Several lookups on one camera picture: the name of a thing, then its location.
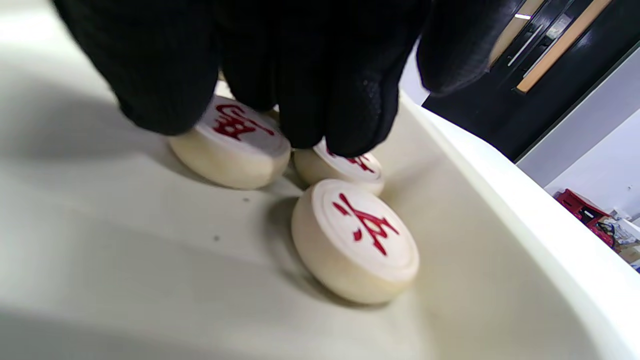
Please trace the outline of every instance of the black glove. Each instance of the black glove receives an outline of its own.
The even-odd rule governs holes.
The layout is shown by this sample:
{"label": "black glove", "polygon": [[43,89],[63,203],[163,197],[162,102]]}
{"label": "black glove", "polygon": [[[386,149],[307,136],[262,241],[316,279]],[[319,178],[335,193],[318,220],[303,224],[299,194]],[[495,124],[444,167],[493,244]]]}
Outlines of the black glove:
{"label": "black glove", "polygon": [[418,36],[423,85],[477,79],[522,0],[53,0],[124,114],[164,135],[191,129],[218,67],[234,96],[280,107],[296,148],[325,136],[353,157],[384,141]]}

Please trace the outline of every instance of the door handle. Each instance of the door handle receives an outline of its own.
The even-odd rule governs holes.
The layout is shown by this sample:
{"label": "door handle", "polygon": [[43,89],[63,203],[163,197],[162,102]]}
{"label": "door handle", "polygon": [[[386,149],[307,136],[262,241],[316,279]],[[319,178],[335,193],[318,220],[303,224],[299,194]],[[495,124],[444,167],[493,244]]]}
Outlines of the door handle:
{"label": "door handle", "polygon": [[515,54],[515,56],[511,59],[511,61],[509,61],[509,63],[507,64],[507,66],[512,66],[512,64],[516,61],[516,59],[520,56],[520,54],[522,54],[522,52],[524,51],[524,49],[527,48],[527,46],[529,46],[529,44],[533,41],[533,39],[536,37],[536,35],[540,32],[540,30],[542,30],[542,25],[539,25],[538,28],[536,29],[536,31],[534,31],[534,33],[531,35],[531,37],[527,40],[526,43],[524,43],[524,45],[520,48],[520,50],[518,50],[518,52]]}

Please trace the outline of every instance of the white plastic container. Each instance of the white plastic container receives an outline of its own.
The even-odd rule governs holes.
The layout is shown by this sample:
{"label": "white plastic container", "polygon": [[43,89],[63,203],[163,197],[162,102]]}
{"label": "white plastic container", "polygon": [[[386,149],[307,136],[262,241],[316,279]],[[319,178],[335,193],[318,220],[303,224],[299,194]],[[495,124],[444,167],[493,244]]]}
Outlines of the white plastic container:
{"label": "white plastic container", "polygon": [[614,306],[638,275],[495,149],[403,98],[374,155],[421,268],[389,306],[349,307],[292,250],[292,174],[193,175],[45,1],[0,2],[0,358],[639,357],[640,315]]}

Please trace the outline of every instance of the white wall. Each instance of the white wall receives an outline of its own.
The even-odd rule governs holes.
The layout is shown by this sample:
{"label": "white wall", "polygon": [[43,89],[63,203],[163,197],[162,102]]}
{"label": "white wall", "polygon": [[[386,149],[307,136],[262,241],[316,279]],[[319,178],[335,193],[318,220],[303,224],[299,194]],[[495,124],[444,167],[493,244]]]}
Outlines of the white wall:
{"label": "white wall", "polygon": [[[640,49],[636,49],[518,167],[546,187],[640,109]],[[635,151],[634,143],[624,145]]]}
{"label": "white wall", "polygon": [[[636,93],[640,104],[640,92]],[[571,188],[603,209],[640,213],[640,110],[607,135],[545,189]]]}
{"label": "white wall", "polygon": [[429,96],[429,92],[422,87],[420,80],[420,72],[418,71],[418,63],[416,60],[417,43],[413,47],[409,58],[404,66],[402,77],[400,78],[400,89],[404,91],[413,102],[422,106],[422,103]]}

